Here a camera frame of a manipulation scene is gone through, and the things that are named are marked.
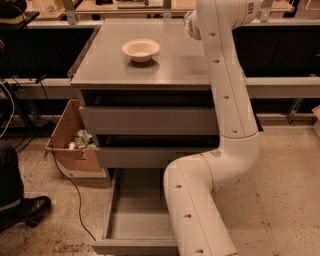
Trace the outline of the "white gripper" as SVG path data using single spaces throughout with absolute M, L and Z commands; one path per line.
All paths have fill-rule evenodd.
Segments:
M 200 40 L 201 33 L 196 11 L 187 12 L 183 18 L 185 34 L 192 39 Z

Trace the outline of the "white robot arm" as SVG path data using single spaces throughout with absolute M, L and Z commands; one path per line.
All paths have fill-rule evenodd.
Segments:
M 197 0 L 186 33 L 203 44 L 219 146 L 165 169 L 164 194 L 180 256 L 238 256 L 215 205 L 214 186 L 246 173 L 258 157 L 258 128 L 232 30 L 253 21 L 261 0 Z

